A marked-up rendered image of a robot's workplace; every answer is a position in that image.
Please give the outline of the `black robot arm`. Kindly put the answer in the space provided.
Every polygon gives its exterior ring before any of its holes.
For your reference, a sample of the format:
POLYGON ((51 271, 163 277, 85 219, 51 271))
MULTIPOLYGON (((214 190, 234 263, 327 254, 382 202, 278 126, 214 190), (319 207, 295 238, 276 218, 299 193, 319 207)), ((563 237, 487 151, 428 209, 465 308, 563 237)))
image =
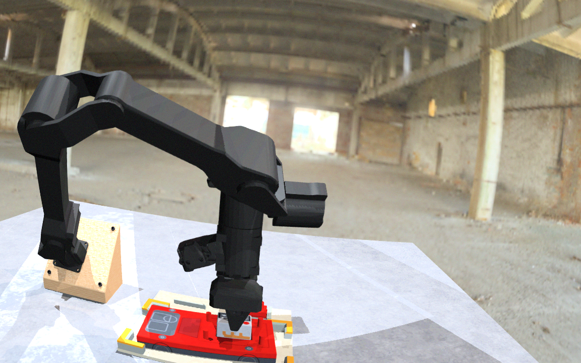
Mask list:
MULTIPOLYGON (((55 266, 79 273, 88 248, 77 238, 79 204, 69 200, 67 148, 115 127, 200 168, 208 187, 221 191, 223 225, 257 229, 264 214, 273 218, 272 226, 318 229, 323 224, 326 184, 284 181, 267 134, 219 126, 140 85, 127 72, 80 70, 42 78, 18 121, 24 150, 35 158, 44 212, 38 255, 55 266), (78 107, 79 98, 87 96, 94 101, 78 107)), ((185 272, 224 264, 216 234, 180 242, 177 252, 185 272)))

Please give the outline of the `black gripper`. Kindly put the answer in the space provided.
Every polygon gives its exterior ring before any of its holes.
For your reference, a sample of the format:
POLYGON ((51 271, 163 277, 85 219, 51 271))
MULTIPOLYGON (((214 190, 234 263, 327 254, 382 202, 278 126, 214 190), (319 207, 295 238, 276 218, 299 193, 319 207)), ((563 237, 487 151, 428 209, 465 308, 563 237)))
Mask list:
POLYGON ((261 312, 260 275, 262 227, 236 229, 218 222, 216 241, 222 242, 224 264, 216 264, 209 306, 226 311, 229 328, 238 331, 248 315, 261 312))

